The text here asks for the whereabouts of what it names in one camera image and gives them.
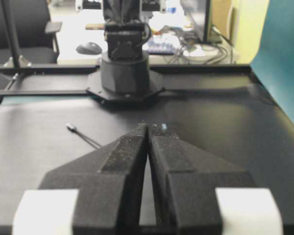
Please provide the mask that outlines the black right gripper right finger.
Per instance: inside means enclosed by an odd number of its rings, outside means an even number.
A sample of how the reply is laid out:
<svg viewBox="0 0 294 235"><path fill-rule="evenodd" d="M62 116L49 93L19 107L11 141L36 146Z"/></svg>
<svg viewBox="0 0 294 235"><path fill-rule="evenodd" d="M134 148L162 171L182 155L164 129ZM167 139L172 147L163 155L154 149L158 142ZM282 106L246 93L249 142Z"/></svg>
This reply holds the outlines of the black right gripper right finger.
<svg viewBox="0 0 294 235"><path fill-rule="evenodd" d="M268 188L244 168L157 125L148 128L157 214L179 235L281 235Z"/></svg>

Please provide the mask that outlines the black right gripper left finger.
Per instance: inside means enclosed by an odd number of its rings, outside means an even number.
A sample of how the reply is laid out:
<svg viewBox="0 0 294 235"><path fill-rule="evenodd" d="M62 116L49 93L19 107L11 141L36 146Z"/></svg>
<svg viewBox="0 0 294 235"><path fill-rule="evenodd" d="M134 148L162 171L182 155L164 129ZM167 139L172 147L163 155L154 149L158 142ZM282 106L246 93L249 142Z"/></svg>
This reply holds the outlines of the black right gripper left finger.
<svg viewBox="0 0 294 235"><path fill-rule="evenodd" d="M15 235L116 235L137 227L147 158L147 125L50 170L26 190Z"/></svg>

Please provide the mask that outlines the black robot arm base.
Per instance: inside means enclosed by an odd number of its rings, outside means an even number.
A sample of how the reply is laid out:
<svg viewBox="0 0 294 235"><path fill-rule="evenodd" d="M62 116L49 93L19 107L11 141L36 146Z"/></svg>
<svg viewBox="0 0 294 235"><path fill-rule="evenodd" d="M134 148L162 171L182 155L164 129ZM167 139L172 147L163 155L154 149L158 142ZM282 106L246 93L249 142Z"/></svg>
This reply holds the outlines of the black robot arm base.
<svg viewBox="0 0 294 235"><path fill-rule="evenodd" d="M143 45L152 36L148 23L141 20L140 0L104 0L104 38L100 68L89 74L86 92L110 102L142 102L165 88L160 73L149 66Z"/></svg>

